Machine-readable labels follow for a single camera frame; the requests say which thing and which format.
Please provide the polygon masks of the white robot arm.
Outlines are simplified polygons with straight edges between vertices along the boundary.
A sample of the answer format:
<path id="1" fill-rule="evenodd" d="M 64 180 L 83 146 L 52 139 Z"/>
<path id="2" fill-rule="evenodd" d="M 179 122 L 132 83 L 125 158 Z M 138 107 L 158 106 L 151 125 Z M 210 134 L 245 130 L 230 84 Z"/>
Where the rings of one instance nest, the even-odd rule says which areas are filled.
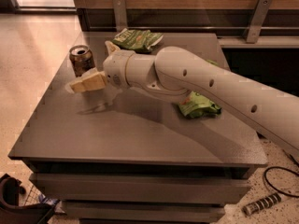
<path id="1" fill-rule="evenodd" d="M 119 49 L 103 62 L 67 83 L 72 93 L 138 88 L 171 103 L 196 91 L 242 120 L 285 151 L 299 153 L 299 98 L 229 70 L 179 47 L 155 55 Z"/>

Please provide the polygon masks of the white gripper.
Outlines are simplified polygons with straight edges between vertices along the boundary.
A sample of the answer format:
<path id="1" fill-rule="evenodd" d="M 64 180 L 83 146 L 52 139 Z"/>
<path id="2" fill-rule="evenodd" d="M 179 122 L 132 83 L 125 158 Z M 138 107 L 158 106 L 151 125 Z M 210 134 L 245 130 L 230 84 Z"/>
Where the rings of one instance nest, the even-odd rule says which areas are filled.
<path id="1" fill-rule="evenodd" d="M 118 89 L 129 87 L 126 80 L 126 66 L 135 52 L 120 49 L 111 41 L 106 41 L 105 45 L 109 56 L 103 62 L 104 71 L 99 71 L 97 68 L 88 70 L 81 77 L 76 77 L 65 85 L 68 92 L 102 90 L 107 85 L 107 81 Z"/>

